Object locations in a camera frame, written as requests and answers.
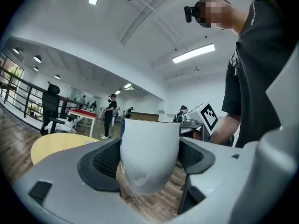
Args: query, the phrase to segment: white cup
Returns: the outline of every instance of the white cup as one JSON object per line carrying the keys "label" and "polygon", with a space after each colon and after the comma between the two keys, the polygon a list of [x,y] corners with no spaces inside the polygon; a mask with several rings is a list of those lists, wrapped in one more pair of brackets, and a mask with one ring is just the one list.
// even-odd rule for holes
{"label": "white cup", "polygon": [[132,192],[150,195],[169,180],[179,149],[179,123],[124,119],[121,163]]}

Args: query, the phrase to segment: table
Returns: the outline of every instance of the table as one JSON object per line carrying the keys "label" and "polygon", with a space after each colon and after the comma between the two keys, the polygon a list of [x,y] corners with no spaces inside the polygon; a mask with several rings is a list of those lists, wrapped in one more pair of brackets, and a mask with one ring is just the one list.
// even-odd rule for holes
{"label": "table", "polygon": [[45,135],[34,142],[31,148],[31,160],[33,165],[49,156],[50,154],[78,147],[87,142],[97,142],[98,140],[74,133],[52,133]]}
{"label": "table", "polygon": [[92,125],[90,127],[90,132],[89,132],[89,137],[92,136],[93,134],[93,126],[94,126],[94,121],[97,118],[97,114],[94,112],[90,112],[90,111],[86,111],[86,110],[80,110],[80,109],[73,109],[73,110],[69,110],[69,115],[70,114],[74,114],[80,117],[84,117],[87,119],[91,119],[92,120]]}

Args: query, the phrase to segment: red table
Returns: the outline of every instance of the red table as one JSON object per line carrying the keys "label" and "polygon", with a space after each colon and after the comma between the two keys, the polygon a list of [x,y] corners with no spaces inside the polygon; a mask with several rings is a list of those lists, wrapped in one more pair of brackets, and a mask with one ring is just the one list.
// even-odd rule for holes
{"label": "red table", "polygon": [[86,111],[86,110],[80,110],[80,109],[69,110],[69,115],[70,114],[74,114],[74,115],[92,120],[92,125],[90,127],[90,132],[89,132],[89,137],[91,137],[92,134],[93,134],[93,126],[94,126],[94,121],[97,118],[97,114],[94,113],[94,112],[90,112],[90,111]]}

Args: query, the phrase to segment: wooden tabletop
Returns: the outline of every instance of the wooden tabletop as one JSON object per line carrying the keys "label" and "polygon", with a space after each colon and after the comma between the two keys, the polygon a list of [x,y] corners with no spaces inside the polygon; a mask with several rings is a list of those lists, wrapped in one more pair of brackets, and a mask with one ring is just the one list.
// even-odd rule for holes
{"label": "wooden tabletop", "polygon": [[97,142],[98,140],[73,133],[52,133],[45,135],[34,142],[31,148],[31,160],[36,165],[40,160],[50,154],[78,147],[86,142]]}

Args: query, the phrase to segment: person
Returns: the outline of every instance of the person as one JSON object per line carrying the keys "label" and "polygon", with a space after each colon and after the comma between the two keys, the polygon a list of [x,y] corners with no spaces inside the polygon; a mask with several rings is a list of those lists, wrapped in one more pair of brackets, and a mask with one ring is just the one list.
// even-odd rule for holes
{"label": "person", "polygon": [[183,115],[183,114],[185,114],[185,113],[187,113],[187,112],[188,112],[187,107],[184,106],[184,105],[182,105],[180,111],[174,116],[172,122],[173,123],[177,123],[178,122],[178,117],[181,116],[181,115]]}
{"label": "person", "polygon": [[200,25],[231,30],[238,36],[225,79],[222,110],[227,115],[213,132],[212,143],[228,140],[241,125],[236,147],[244,147],[280,126],[265,92],[297,40],[274,0],[252,0],[247,11],[226,0],[200,0],[194,11]]}
{"label": "person", "polygon": [[104,122],[104,129],[105,129],[105,134],[101,137],[103,140],[107,140],[109,138],[109,129],[110,129],[110,124],[112,121],[113,117],[113,110],[116,109],[117,103],[115,101],[116,95],[112,94],[110,96],[111,102],[109,104],[109,107],[104,109],[105,111],[105,122]]}
{"label": "person", "polygon": [[79,102],[85,104],[85,95],[80,98]]}
{"label": "person", "polygon": [[128,108],[128,110],[127,110],[127,114],[126,114],[126,118],[131,118],[131,116],[132,116],[132,110],[134,110],[133,107]]}
{"label": "person", "polygon": [[92,105],[90,106],[90,109],[94,111],[94,109],[97,107],[97,101],[94,101]]}

